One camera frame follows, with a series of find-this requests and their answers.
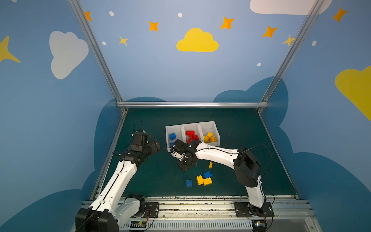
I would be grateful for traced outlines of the yellow lego brick bottom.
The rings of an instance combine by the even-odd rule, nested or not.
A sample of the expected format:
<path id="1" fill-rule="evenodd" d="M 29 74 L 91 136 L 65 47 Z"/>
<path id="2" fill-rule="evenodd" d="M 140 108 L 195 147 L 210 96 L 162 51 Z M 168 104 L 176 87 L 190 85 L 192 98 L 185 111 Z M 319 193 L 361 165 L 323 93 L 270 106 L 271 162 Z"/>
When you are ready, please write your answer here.
<path id="1" fill-rule="evenodd" d="M 197 180 L 198 185 L 203 185 L 204 184 L 203 176 L 197 176 L 196 180 Z"/>

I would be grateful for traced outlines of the large red lego brick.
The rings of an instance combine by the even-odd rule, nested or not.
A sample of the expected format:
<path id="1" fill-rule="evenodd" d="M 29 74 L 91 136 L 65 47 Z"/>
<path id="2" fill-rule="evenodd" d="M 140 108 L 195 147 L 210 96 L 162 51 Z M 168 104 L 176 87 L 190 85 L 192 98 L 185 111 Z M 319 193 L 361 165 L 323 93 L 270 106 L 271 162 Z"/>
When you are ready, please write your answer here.
<path id="1" fill-rule="evenodd" d="M 195 135 L 195 132 L 193 130 L 187 130 L 186 135 L 192 136 L 192 135 Z"/>
<path id="2" fill-rule="evenodd" d="M 199 140 L 199 137 L 195 134 L 192 134 L 192 135 L 189 136 L 189 139 L 190 139 L 190 141 Z"/>

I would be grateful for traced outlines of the yellow wide lego brick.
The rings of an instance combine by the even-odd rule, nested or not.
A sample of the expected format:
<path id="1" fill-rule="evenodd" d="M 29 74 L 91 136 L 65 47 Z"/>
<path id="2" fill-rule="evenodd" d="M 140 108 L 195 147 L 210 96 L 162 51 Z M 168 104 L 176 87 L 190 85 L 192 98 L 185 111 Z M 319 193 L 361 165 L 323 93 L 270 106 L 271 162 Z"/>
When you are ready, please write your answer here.
<path id="1" fill-rule="evenodd" d="M 203 180 L 203 184 L 205 185 L 205 186 L 207 186 L 207 185 L 210 185 L 210 184 L 212 184 L 213 182 L 212 182 L 212 179 L 209 177 L 209 178 L 206 178 L 206 179 L 204 179 Z"/>

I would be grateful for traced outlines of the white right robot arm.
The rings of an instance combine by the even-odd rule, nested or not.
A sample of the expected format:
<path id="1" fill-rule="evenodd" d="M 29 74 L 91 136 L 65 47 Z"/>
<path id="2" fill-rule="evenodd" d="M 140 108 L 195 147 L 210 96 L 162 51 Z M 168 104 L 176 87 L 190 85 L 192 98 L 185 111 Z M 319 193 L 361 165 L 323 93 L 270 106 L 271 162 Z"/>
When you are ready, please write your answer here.
<path id="1" fill-rule="evenodd" d="M 266 196 L 262 189 L 261 164 L 249 149 L 226 149 L 211 146 L 199 140 L 189 144 L 176 140 L 170 149 L 171 155 L 179 160 L 179 167 L 187 171 L 198 160 L 223 164 L 235 171 L 237 180 L 246 188 L 249 204 L 262 209 Z"/>

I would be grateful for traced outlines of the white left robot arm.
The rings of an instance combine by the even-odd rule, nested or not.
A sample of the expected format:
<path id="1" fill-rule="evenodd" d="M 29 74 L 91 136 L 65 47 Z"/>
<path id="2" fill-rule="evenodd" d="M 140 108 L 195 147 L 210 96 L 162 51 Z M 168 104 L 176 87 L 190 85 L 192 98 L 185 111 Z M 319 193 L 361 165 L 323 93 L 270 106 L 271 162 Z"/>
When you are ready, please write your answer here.
<path id="1" fill-rule="evenodd" d="M 81 208 L 75 217 L 76 232 L 118 232 L 131 218 L 141 218 L 150 213 L 143 195 L 130 194 L 123 204 L 119 201 L 128 183 L 146 159 L 160 151 L 157 140 L 148 140 L 143 130 L 134 132 L 128 150 L 120 155 L 116 170 L 97 199 Z"/>

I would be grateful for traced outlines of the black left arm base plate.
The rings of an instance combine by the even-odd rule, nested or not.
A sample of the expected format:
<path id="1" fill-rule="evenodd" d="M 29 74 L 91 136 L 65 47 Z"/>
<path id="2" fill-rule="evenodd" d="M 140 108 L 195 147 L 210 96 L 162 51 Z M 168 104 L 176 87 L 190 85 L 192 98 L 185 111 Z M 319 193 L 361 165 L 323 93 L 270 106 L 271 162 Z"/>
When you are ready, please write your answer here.
<path id="1" fill-rule="evenodd" d="M 139 211 L 130 218 L 158 218 L 159 203 L 145 203 L 141 204 Z"/>

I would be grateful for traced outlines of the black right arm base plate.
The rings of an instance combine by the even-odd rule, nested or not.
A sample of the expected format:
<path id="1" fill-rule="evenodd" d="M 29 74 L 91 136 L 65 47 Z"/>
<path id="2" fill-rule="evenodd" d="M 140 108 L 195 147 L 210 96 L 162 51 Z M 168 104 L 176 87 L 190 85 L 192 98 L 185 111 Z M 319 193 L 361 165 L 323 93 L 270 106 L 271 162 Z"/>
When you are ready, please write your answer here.
<path id="1" fill-rule="evenodd" d="M 271 203 L 265 202 L 261 208 L 249 202 L 234 202 L 236 217 L 238 218 L 269 218 L 274 217 Z"/>

